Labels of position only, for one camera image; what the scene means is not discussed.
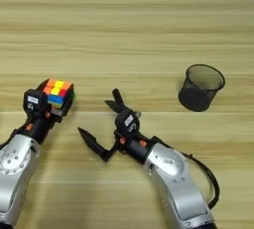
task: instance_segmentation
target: wood grain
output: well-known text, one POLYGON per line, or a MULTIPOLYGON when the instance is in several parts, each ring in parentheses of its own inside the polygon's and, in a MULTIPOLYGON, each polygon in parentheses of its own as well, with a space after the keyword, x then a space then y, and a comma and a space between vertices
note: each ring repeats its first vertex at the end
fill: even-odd
MULTIPOLYGON (((75 106, 47 138, 17 229, 166 229, 153 186, 130 158, 105 165, 76 127, 113 142, 103 103, 119 87, 144 112, 142 131, 206 162, 221 184, 220 229, 254 227, 254 0, 0 0, 0 135, 25 120, 25 90, 46 78, 75 84, 75 106), (226 77, 206 112, 186 110, 187 67, 226 77)), ((207 200, 204 176, 191 166, 207 200)))

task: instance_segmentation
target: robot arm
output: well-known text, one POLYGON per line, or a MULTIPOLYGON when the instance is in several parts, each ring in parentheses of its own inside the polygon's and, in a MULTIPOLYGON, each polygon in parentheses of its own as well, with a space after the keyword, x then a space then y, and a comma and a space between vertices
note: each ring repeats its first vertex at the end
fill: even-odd
POLYGON ((41 144, 73 102, 73 85, 66 85, 61 97, 53 87, 56 84, 64 85, 64 82, 48 79, 36 90, 25 93, 24 109, 28 119, 0 147, 0 229, 16 225, 27 185, 39 165, 41 144))
POLYGON ((79 128, 86 145, 106 162, 119 150, 143 165, 158 187, 174 229, 216 229, 210 209, 218 201, 219 186, 213 173, 193 156, 174 150, 157 137, 143 136, 139 132, 141 113, 124 105, 119 90, 115 89, 113 96, 115 101, 106 104, 118 113, 115 145, 107 151, 91 134, 79 128), (196 162, 213 183, 215 198, 208 205, 191 178, 187 158, 196 162))

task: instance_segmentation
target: orange sticker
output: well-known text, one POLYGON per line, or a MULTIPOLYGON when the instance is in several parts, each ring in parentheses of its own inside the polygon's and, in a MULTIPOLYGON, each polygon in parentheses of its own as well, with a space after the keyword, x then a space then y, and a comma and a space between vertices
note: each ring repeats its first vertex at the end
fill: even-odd
POLYGON ((47 95, 50 95, 51 92, 52 92, 52 88, 51 88, 51 87, 45 87, 45 88, 44 88, 44 92, 45 92, 47 95))
POLYGON ((34 124, 30 123, 27 127, 26 127, 26 130, 27 131, 31 131, 34 127, 34 124))
POLYGON ((47 87, 55 87, 55 83, 56 83, 56 80, 55 79, 50 79, 47 83, 47 87))
POLYGON ((144 140, 140 140, 139 144, 140 144, 141 147, 144 147, 144 148, 147 146, 147 142, 144 141, 144 140))

